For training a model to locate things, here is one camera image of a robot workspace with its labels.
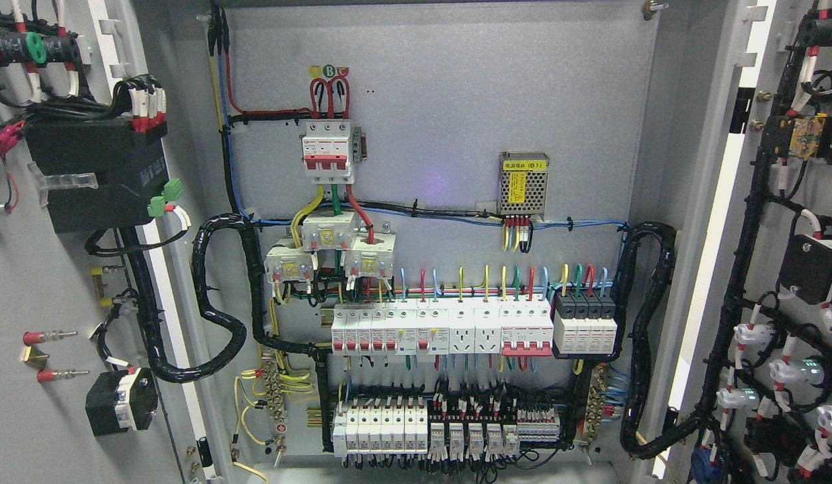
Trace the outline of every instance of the red breaker toggle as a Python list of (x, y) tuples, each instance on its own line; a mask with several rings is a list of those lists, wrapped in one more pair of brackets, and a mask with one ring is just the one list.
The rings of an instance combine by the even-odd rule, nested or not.
[(341, 169), (342, 171), (347, 169), (345, 155), (306, 155), (304, 160), (308, 169)]

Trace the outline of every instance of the green terminal connector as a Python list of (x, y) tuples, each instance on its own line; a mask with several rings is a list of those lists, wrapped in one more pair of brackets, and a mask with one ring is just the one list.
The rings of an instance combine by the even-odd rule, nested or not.
[(174, 202), (183, 195), (183, 183), (179, 178), (168, 180), (162, 188), (162, 195), (154, 196), (148, 205), (148, 215), (151, 217), (162, 217), (165, 215), (165, 206)]

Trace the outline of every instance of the black control box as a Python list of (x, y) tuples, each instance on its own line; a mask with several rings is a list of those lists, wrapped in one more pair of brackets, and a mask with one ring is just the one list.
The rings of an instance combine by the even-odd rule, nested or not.
[[(165, 123), (134, 131), (127, 116), (31, 123), (26, 140), (32, 159), (45, 180), (66, 186), (48, 191), (54, 232), (149, 223), (150, 199), (160, 196), (168, 181), (161, 143), (166, 132)], [(87, 173), (94, 175), (96, 188), (74, 187), (72, 175)]]

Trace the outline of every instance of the circuit breaker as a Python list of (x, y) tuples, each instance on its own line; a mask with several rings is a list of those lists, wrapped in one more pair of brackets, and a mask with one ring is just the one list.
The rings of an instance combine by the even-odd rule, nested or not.
[(302, 138), (302, 164), (312, 184), (353, 183), (351, 120), (311, 120)]

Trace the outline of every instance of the yellow label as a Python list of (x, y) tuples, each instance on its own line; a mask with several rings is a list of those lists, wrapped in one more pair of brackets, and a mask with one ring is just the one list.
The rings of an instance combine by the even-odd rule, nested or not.
[(545, 159), (515, 159), (503, 162), (503, 171), (545, 171), (548, 162)]
[(296, 262), (295, 261), (283, 261), (283, 263), (282, 263), (282, 274), (287, 276), (287, 278), (295, 278), (296, 274), (297, 274)]
[(321, 229), (321, 245), (335, 244), (335, 233), (333, 229)]
[(363, 272), (375, 272), (375, 260), (371, 257), (363, 257)]
[(509, 203), (526, 201), (526, 173), (516, 171), (509, 173)]

